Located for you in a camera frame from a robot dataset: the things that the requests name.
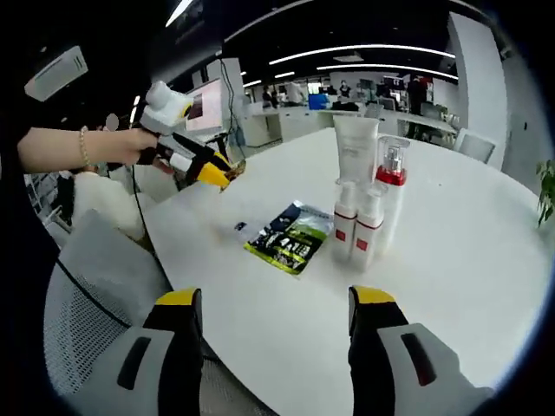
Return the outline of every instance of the office desk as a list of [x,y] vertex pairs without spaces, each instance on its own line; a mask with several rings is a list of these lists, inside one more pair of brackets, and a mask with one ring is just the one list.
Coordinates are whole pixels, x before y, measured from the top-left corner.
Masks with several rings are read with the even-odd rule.
[[474,159],[414,140],[408,167],[393,247],[362,274],[333,262],[328,242],[297,280],[243,249],[233,229],[267,224],[295,199],[333,212],[331,128],[253,156],[224,193],[197,184],[147,214],[172,286],[203,290],[206,340],[279,415],[352,414],[352,284],[395,297],[410,322],[459,355],[476,386],[497,386],[531,333],[552,265],[537,197]]
[[400,111],[382,110],[380,118],[383,119],[381,133],[389,133],[403,136],[405,122],[412,122],[430,126],[446,133],[457,134],[457,131],[449,123],[443,120],[430,119],[421,115],[403,113]]
[[[257,147],[276,139],[287,142],[326,127],[333,127],[334,115],[363,117],[365,113],[365,107],[361,107],[358,112],[332,109],[309,110],[307,107],[258,110],[249,116],[243,117],[246,144],[247,146]],[[457,133],[445,121],[399,111],[382,110],[380,119],[379,132],[384,134],[403,136],[404,123],[406,122],[430,126],[447,133]]]

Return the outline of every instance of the spray bottle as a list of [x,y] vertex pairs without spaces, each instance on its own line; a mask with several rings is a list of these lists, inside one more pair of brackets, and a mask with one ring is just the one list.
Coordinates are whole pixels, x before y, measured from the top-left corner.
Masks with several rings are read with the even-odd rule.
[[402,209],[403,194],[407,182],[406,151],[410,141],[395,137],[381,137],[378,140],[378,167],[375,179],[388,188],[385,198],[385,221],[382,227],[381,242],[377,254],[383,254],[393,242],[395,229]]
[[353,236],[355,235],[356,222],[356,184],[355,182],[344,182],[341,188],[341,196],[336,202],[334,210],[334,256],[340,262],[346,262],[350,258]]
[[351,263],[360,271],[366,270],[374,258],[384,218],[382,200],[387,191],[385,185],[374,183],[358,208]]

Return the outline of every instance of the human hand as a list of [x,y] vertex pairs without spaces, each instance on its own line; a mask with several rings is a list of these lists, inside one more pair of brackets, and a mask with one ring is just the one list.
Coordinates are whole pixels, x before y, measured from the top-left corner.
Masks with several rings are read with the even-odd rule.
[[[117,158],[118,163],[131,166],[137,163],[141,151],[149,147],[155,148],[158,144],[156,136],[141,128],[131,128],[129,130],[119,130],[113,132],[117,137],[110,137],[113,141],[112,157]],[[173,174],[173,169],[164,164],[159,157],[153,160],[153,166],[160,169],[163,173]]]
[[141,128],[119,130],[113,134],[118,135],[117,140],[114,141],[117,147],[114,156],[126,166],[137,163],[141,151],[149,147],[156,148],[158,144],[156,136]]

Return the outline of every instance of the bracelet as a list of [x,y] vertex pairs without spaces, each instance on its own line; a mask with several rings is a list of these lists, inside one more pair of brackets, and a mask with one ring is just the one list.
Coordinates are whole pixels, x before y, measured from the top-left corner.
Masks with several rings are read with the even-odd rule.
[[81,127],[79,131],[79,147],[81,148],[81,156],[85,166],[92,166],[90,159],[88,158],[87,148],[85,147],[85,133],[88,131],[87,126]]

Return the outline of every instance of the led strip light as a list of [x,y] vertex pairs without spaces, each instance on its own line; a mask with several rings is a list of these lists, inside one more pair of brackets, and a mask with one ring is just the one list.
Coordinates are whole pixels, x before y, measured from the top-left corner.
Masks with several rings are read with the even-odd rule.
[[433,71],[431,69],[416,68],[416,67],[405,67],[404,65],[386,65],[384,63],[352,63],[345,65],[329,65],[328,67],[318,67],[318,71],[324,71],[326,69],[343,69],[343,68],[391,68],[391,69],[406,69],[408,71],[418,71],[418,72],[428,72],[430,74],[445,76],[452,80],[459,80],[458,76],[444,74],[443,72]]
[[276,63],[290,61],[292,59],[302,58],[303,56],[309,55],[317,55],[317,54],[324,54],[327,52],[337,52],[339,50],[352,50],[352,49],[404,49],[404,50],[414,50],[417,52],[426,52],[429,54],[436,54],[441,56],[446,56],[447,58],[454,58],[453,54],[449,54],[447,52],[441,52],[439,50],[427,49],[427,48],[418,48],[416,46],[402,46],[402,45],[383,45],[383,44],[370,44],[370,45],[350,45],[350,46],[337,46],[334,48],[325,48],[325,49],[316,49],[310,50],[308,52],[303,52],[300,54],[295,54],[291,56],[286,56],[285,58],[280,58],[275,61],[268,62],[270,65],[275,65]]

